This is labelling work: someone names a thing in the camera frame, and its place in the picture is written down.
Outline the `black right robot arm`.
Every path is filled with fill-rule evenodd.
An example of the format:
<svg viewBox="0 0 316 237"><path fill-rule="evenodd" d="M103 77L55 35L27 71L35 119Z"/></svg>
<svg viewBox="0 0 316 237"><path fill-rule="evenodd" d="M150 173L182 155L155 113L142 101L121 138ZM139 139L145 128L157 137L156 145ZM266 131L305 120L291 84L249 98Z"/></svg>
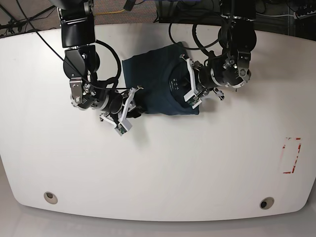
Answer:
<svg viewBox="0 0 316 237"><path fill-rule="evenodd" d="M127 118L141 116L141 108L134 101L128 102L131 89L119 92L122 72L119 56L108 44L97 40L92 0L53 0L61 23L62 46L65 50L63 70L70 80L72 104L80 110L96 109L119 123L119 115L127 110ZM99 80L97 71L100 57L99 44L107 48L117 63L117 73L107 80Z"/></svg>

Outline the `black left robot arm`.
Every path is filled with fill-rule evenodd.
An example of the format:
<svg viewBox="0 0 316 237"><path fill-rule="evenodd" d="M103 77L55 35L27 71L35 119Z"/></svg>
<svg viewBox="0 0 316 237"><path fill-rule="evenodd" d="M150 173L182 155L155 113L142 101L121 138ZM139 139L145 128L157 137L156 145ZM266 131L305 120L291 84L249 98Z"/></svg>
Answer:
<svg viewBox="0 0 316 237"><path fill-rule="evenodd" d="M251 51L257 37L254 30L256 19L253 0L222 0L219 16L222 23L217 40L202 45L197 37L198 23L192 26L195 50L202 51L208 59L201 64L188 58L185 60L190 76L190 89L184 100L193 108L197 107L212 91L220 100L224 94L220 87L238 89L250 80L249 64Z"/></svg>

